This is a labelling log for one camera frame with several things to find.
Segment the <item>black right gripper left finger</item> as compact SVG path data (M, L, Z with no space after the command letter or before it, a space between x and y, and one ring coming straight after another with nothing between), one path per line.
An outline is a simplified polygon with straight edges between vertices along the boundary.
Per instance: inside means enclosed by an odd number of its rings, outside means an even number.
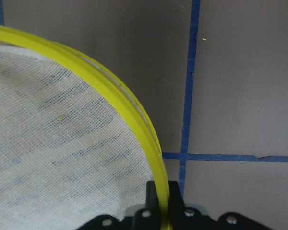
M138 209L132 221L132 230L161 229L161 214L156 192L155 182L146 183L146 197L144 207Z

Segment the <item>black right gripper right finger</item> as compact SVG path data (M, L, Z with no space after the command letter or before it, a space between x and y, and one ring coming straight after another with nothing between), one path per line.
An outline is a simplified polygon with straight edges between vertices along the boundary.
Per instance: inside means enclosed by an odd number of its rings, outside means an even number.
M173 230L204 230L204 219L199 209L186 206L177 181L169 181L168 215Z

